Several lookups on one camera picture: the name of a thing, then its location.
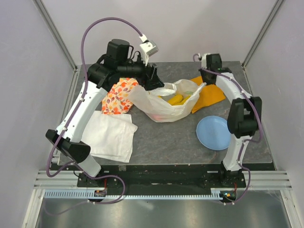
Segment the white plastic bag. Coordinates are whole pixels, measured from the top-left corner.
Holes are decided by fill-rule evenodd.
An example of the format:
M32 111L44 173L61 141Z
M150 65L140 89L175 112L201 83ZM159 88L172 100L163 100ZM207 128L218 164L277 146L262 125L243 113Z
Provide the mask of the white plastic bag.
M151 91L137 85L129 93L128 100L157 123L175 122L191 113L205 86L206 83L197 85L186 79L165 83L164 87ZM169 104L168 101L175 95L187 100L182 105Z

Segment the large yellow banana bunch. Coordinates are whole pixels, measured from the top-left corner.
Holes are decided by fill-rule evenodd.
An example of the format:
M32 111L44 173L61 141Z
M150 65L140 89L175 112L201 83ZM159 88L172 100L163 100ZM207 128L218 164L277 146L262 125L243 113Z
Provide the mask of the large yellow banana bunch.
M180 94L177 94L175 96L173 96L172 98L170 98L169 100L166 100L167 103L169 103L172 106L175 105L183 105L186 103L186 101L190 98L190 95L183 97Z

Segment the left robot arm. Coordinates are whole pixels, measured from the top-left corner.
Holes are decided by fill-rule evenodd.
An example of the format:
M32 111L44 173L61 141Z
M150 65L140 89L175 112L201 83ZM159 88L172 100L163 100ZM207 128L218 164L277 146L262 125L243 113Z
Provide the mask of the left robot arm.
M68 156L86 173L88 182L94 187L103 184L104 175L100 172L101 165L90 154L90 146L81 140L98 104L120 78L134 78L146 91L164 87L157 76L157 66L148 63L149 57L158 52L157 45L145 40L140 44L136 61L128 56L133 50L129 42L112 39L107 45L106 53L85 71L82 89L62 123L56 129L46 132L46 138L53 144L53 148Z

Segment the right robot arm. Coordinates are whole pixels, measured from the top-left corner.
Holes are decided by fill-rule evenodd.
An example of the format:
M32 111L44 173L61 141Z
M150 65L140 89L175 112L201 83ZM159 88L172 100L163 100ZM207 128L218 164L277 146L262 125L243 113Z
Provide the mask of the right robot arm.
M207 85L215 85L224 93L230 102L227 125L231 133L231 141L223 160L225 171L218 174L218 183L223 187L235 181L232 172L243 168L242 161L249 142L259 131L263 137L261 124L262 100L252 96L235 79L231 70L223 67L220 54L198 54L201 64L199 72Z

